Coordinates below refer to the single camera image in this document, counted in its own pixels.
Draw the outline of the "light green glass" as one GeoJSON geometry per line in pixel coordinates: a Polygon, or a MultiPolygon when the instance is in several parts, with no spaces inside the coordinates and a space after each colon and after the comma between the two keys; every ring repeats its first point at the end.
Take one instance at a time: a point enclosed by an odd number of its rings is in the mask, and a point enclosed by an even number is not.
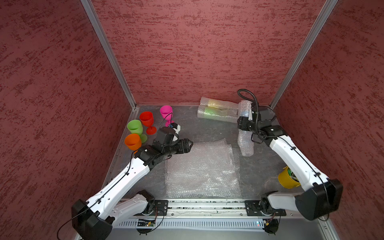
{"type": "Polygon", "coordinates": [[[236,124],[238,121],[238,110],[220,110],[206,106],[199,106],[197,111],[197,117],[201,119],[236,124]]]}

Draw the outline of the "orange glass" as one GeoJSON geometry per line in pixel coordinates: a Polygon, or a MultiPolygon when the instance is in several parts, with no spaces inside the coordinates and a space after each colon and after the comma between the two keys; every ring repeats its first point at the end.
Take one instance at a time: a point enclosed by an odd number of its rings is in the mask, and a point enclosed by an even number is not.
{"type": "Polygon", "coordinates": [[[138,134],[130,134],[124,140],[125,145],[134,153],[142,147],[142,141],[138,134]]]}

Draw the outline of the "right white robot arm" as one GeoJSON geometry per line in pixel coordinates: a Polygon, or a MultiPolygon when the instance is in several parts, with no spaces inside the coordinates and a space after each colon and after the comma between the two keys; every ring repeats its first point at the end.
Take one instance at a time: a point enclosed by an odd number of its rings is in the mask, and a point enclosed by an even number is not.
{"type": "Polygon", "coordinates": [[[249,101],[239,104],[238,129],[258,137],[285,162],[287,179],[303,189],[303,193],[269,192],[259,202],[265,216],[277,210],[300,213],[307,220],[315,220],[338,210],[343,185],[320,171],[294,144],[286,131],[273,120],[263,120],[259,106],[249,101]]]}

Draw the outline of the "yellow glass in bubble wrap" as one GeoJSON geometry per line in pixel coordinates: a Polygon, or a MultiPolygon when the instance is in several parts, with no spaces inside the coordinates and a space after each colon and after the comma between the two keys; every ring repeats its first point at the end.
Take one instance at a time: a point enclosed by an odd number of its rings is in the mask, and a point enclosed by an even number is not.
{"type": "Polygon", "coordinates": [[[211,99],[206,97],[201,97],[200,105],[209,107],[209,108],[219,109],[219,110],[238,110],[239,109],[239,104],[237,103],[216,100],[216,99],[211,99]]]}

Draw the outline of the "yellow cup with pens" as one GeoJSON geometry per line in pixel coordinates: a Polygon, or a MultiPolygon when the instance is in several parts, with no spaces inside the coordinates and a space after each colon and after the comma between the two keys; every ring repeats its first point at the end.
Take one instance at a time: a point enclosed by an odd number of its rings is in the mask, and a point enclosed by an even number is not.
{"type": "Polygon", "coordinates": [[[288,166],[278,175],[279,183],[286,189],[299,187],[301,184],[292,178],[292,171],[288,166]]]}

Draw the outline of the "pink glass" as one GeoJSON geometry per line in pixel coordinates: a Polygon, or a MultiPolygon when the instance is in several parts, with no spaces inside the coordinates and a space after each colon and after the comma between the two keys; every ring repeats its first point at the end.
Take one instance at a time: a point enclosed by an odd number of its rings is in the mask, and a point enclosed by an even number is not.
{"type": "Polygon", "coordinates": [[[171,123],[173,123],[172,118],[173,118],[173,108],[171,106],[162,106],[160,108],[160,113],[162,115],[162,122],[161,126],[164,125],[165,127],[168,127],[171,123]]]}

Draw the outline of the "aluminium front rail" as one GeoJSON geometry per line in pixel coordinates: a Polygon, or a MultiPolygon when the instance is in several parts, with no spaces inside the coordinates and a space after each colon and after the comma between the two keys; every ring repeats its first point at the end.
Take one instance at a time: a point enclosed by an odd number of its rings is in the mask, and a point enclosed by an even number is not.
{"type": "MultiPolygon", "coordinates": [[[[270,219],[263,217],[248,217],[243,199],[156,199],[168,200],[168,218],[212,218],[212,219],[270,219]]],[[[299,212],[285,210],[285,217],[272,218],[304,219],[299,212]]]]}

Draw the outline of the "red wine glass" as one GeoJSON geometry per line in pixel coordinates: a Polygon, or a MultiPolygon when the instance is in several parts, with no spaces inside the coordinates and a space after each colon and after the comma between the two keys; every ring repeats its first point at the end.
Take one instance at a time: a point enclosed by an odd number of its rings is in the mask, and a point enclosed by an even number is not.
{"type": "Polygon", "coordinates": [[[147,127],[147,135],[154,135],[157,132],[156,127],[154,126],[154,116],[152,112],[143,112],[139,116],[142,124],[147,127]]]}

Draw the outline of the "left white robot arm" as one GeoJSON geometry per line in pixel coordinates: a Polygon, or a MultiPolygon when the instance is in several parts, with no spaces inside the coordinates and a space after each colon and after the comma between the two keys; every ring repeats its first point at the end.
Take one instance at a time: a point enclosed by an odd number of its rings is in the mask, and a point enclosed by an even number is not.
{"type": "Polygon", "coordinates": [[[139,191],[121,202],[126,193],[156,165],[174,155],[191,151],[193,142],[180,139],[181,126],[171,123],[158,130],[151,145],[134,147],[128,165],[103,189],[87,201],[78,200],[72,206],[72,227],[83,240],[105,240],[112,229],[135,215],[157,215],[155,198],[139,191]]]}

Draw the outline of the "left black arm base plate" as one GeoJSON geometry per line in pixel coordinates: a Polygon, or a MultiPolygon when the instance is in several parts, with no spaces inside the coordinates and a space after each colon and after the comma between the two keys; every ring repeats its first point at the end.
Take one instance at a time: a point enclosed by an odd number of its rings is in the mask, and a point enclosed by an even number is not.
{"type": "Polygon", "coordinates": [[[147,216],[166,216],[168,212],[168,200],[150,200],[148,201],[145,214],[147,216]]]}

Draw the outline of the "blue glass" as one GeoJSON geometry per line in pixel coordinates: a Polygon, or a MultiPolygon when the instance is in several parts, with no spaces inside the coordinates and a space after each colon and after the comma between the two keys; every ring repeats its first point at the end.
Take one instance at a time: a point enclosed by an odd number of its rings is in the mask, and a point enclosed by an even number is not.
{"type": "Polygon", "coordinates": [[[254,154],[254,142],[252,141],[252,131],[249,130],[249,116],[251,111],[252,102],[243,100],[239,103],[238,110],[238,145],[240,147],[242,156],[250,157],[254,154]]]}

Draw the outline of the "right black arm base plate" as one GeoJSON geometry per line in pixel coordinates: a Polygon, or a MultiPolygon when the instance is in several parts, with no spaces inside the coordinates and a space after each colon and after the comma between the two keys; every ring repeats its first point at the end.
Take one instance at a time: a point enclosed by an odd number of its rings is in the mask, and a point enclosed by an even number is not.
{"type": "Polygon", "coordinates": [[[287,215],[285,210],[262,210],[262,204],[260,204],[260,200],[247,200],[245,201],[245,210],[248,217],[263,217],[263,218],[272,218],[273,216],[282,216],[285,217],[287,215]]]}

